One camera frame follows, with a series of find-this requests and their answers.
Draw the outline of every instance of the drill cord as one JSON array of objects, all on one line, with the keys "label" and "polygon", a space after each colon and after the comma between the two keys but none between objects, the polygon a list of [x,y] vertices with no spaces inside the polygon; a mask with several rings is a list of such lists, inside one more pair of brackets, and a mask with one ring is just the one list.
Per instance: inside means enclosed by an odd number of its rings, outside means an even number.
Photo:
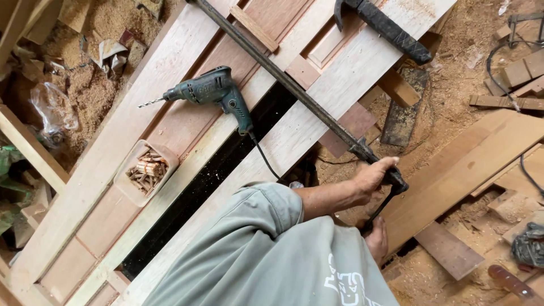
[{"label": "drill cord", "polygon": [[253,140],[253,142],[255,143],[255,145],[257,146],[257,150],[259,150],[259,152],[261,153],[261,156],[263,157],[264,159],[264,163],[267,164],[267,167],[268,169],[270,170],[270,172],[272,172],[272,174],[279,180],[281,181],[282,183],[287,183],[286,180],[282,179],[279,175],[277,175],[274,170],[272,170],[272,166],[270,165],[270,163],[268,162],[268,159],[266,158],[266,156],[264,155],[264,152],[263,150],[261,149],[261,146],[259,145],[259,142],[257,141],[257,138],[255,137],[255,134],[253,134],[253,132],[249,132],[249,137],[251,137],[251,139]]},{"label": "drill cord", "polygon": [[[493,59],[493,56],[495,55],[495,53],[497,53],[497,51],[499,51],[499,49],[501,49],[502,47],[506,46],[507,44],[511,43],[511,42],[525,42],[526,44],[536,44],[536,45],[540,45],[544,48],[544,44],[541,43],[541,42],[537,42],[537,41],[527,41],[527,40],[514,40],[514,41],[506,41],[500,45],[498,45],[497,47],[495,47],[493,50],[491,50],[491,52],[489,53],[489,56],[487,57],[487,62],[486,62],[486,69],[487,69],[487,74],[489,74],[489,77],[491,78],[491,80],[493,81],[493,83],[495,83],[497,86],[499,86],[499,88],[506,94],[506,96],[510,99],[510,101],[512,101],[512,105],[514,106],[514,109],[521,114],[521,109],[519,107],[519,105],[516,103],[516,100],[514,100],[514,98],[512,97],[512,95],[510,95],[508,93],[508,91],[499,84],[499,82],[497,82],[497,80],[493,77],[493,74],[491,74],[491,60]],[[529,180],[529,182],[531,182],[531,184],[533,184],[533,186],[536,187],[536,189],[538,189],[539,193],[541,196],[544,197],[544,188],[540,187],[540,185],[533,179],[533,177],[527,172],[527,170],[525,169],[525,164],[523,162],[523,159],[524,159],[524,154],[521,155],[520,157],[520,168],[521,170],[523,171],[523,174],[525,174],[525,176],[527,177],[527,179]]]}]

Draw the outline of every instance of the shirt sleeve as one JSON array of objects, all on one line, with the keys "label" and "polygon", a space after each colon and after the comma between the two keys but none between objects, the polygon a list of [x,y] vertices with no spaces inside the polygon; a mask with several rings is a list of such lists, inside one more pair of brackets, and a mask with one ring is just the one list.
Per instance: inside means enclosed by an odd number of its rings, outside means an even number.
[{"label": "shirt sleeve", "polygon": [[303,218],[302,200],[289,187],[258,183],[241,188],[176,259],[144,305],[196,302],[220,281],[241,252],[248,251],[248,245],[252,255],[261,258],[278,236]]}]

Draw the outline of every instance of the green cloth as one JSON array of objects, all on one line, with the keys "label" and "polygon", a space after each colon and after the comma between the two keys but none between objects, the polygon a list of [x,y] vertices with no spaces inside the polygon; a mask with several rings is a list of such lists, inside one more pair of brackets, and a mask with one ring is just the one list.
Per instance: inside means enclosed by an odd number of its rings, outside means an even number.
[{"label": "green cloth", "polygon": [[144,306],[398,305],[356,228],[303,216],[286,186],[240,189]]}]

